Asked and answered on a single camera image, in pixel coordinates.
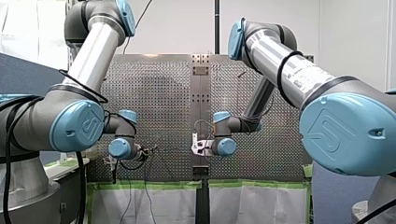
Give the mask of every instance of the green tape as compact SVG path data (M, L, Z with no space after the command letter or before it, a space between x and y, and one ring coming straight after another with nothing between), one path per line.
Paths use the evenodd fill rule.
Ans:
M199 189L200 181L180 181L180 182L151 182L145 186L143 180L118 180L116 184L111 183L89 183L88 188L92 190L100 189Z
M57 161L53 161L53 162L50 162L50 163L46 164L45 167L51 167L51 166L56 165L56 164L58 164L58 162ZM59 165L60 166L75 166L75 165L78 165L78 162L77 162L77 160L63 161Z
M314 166L313 164L308 164L308 165L303 165L304 169L304 175L306 178L311 178L313 171L314 171Z
M273 188L273 189L307 189L309 182L278 182L267 180L209 180L209 187L215 188L240 188L243 186Z

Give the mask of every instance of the vertical metal post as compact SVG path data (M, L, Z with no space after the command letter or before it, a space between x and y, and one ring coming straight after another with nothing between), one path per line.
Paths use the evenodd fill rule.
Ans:
M191 70L191 127L198 119L210 120L210 55L192 55ZM199 139L208 139L210 127L197 125ZM192 155L192 173L195 180L202 182L196 190L195 224L210 224L209 164L204 157Z
M215 0L215 54L220 54L220 0Z

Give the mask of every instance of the white wall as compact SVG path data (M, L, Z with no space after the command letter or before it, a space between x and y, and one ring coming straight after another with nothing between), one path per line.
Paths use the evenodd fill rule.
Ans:
M319 65L384 91L388 80L388 18L392 0L321 0Z
M148 0L130 0L137 20ZM318 58L317 0L220 1L220 53L227 53L233 24L251 21L288 26L299 49ZM126 53L207 53L214 51L214 0L153 0Z

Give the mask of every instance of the metal frame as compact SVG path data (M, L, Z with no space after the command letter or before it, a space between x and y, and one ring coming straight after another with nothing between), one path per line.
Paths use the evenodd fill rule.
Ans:
M241 78L236 78L243 72L246 73ZM262 131L233 136L240 147L234 156L206 159L191 152L196 120L211 121L213 113L219 110L239 115L246 107L259 75L243 63L223 55L116 55L106 78L102 94L109 104L105 109L137 112L137 144L153 147L161 143L159 148L182 148L155 154L153 163L148 161L148 180L201 180L202 187L196 192L197 224L210 223L209 178L304 181L302 165L312 160L300 142L299 112L287 105L277 91L272 110L263 118ZM213 137L203 122L197 125L197 132L199 140ZM155 137L156 133L164 136ZM285 134L291 135L286 144ZM108 156L111 139L104 135L94 149L87 151L91 159L89 181L111 179L110 167L102 160ZM130 167L138 164L125 163ZM131 173L120 168L119 178L142 179L143 170Z

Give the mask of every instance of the black cable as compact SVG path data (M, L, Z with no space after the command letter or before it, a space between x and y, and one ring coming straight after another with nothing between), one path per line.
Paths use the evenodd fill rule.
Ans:
M9 211L8 211L8 199L9 199L9 186L11 183L11 138L14 137L14 128L17 126L18 121L22 118L22 116L30 109L32 105L37 103L38 101L41 101L43 97L33 97L28 96L26 97L31 100L31 102L22 110L22 112L12 121L11 125L9 126L9 130L7 132L7 138L6 138L6 181L4 185L4 193L3 193L3 215L4 215L4 220L7 224L12 224L11 219L9 217ZM16 102L21 101L23 102L26 98L18 98L18 100L11 101L8 104L5 104L2 106L1 109L3 109L5 106L9 106L12 104L16 104Z
M122 166L122 168L124 168L125 170L129 170L129 171L135 171L135 170L139 169L140 167L142 167L142 165L145 163L145 161L142 161L142 162L140 162L140 164L138 164L136 167L130 168L130 167L124 165L124 163L122 163L121 160L118 160L118 162L120 163L120 165Z
M388 209L390 209L391 207L393 207L395 205L396 205L396 199L393 199L392 201L375 209L372 213L370 213L369 215L364 217L362 220L358 221L356 224L364 224L364 223L368 222L369 220L371 220L372 218L377 217L379 214L387 211Z
M113 184L117 183L117 167L119 166L119 161L116 161L116 164L114 165L114 170L111 171L111 175L113 177Z
M103 96L101 93L99 93L99 92L97 92L97 91L94 91L93 89L87 87L86 85L82 84L82 83L79 82L77 79L71 77L71 76L67 73L66 70L59 69L58 71L59 71L59 73L61 73L64 77L67 77L67 78L73 80L74 82L76 82L76 83L77 83L78 85L80 85L84 90L86 90L86 91L88 91L88 92L94 94L95 96L99 97L100 99L102 99L102 101L99 101L99 103L102 103L102 104L107 104L107 103L108 103L108 100L107 100L107 98L106 98L105 96Z
M286 95L286 93L283 91L283 87L282 87L282 71L283 71L283 67L285 66L286 62L293 56L296 55L300 55L300 56L304 56L300 51L295 50L292 53L290 53L288 56L286 56L282 62L279 65L279 68L277 69L277 75L276 75L276 83L277 83L277 89L279 90L280 95L283 97L283 99L291 106L295 107L293 105L293 103L291 102L291 100L288 98L288 96Z
M241 19L242 43L243 43L243 48L244 48L244 51L245 51L245 55L247 56L247 61L250 63L251 68L253 68L254 71L256 71L256 73L262 75L262 72L259 71L259 69L257 69L256 66L254 66L253 61L251 61L250 56L248 55L248 47L246 46L246 38L245 38L245 20L246 20L245 18Z
M82 159L81 152L76 152L76 156L78 161L79 186L81 191L81 198L79 200L79 209L78 209L78 224L83 224L84 215L85 215L85 201L87 197L87 190L85 183L85 168L84 168L84 160Z
M145 10L143 10L142 15L140 15L139 20L137 20L136 26L134 27L135 29L137 29L137 26L139 25L140 21L143 19L143 16L146 14L146 11L148 10L149 5L151 4L151 2L152 2L152 0L149 0L148 3L146 4ZM124 47L124 50L123 50L122 54L125 54L125 50L128 47L130 40L131 40L131 37L129 36L128 37L128 41L126 42L126 45Z
M150 159L150 165L149 165L149 168L148 168L148 172L150 172L151 166L152 166L152 162L154 161L153 156L154 156L154 150L152 151L152 157ZM145 164L145 167L144 167L144 170L143 170L143 179L144 179L145 191L146 191L146 194L148 196L149 210L150 210L150 213L151 213L152 221L154 222L154 224L157 224L157 222L155 221L154 213L152 211L152 200L151 200L151 197L149 196L149 191L148 191L147 182L149 180L149 176L148 176L147 171L146 171L146 164Z
M131 185L131 179L129 178L129 176L127 177L127 179L128 179L128 182L129 182L129 202L128 202L128 205L126 205L126 208L125 208L124 213L122 214L122 217L121 217L121 220L120 220L120 224L121 224L123 218L125 217L125 214L126 214L126 212L128 211L129 206L131 205L131 201L132 201L132 185Z

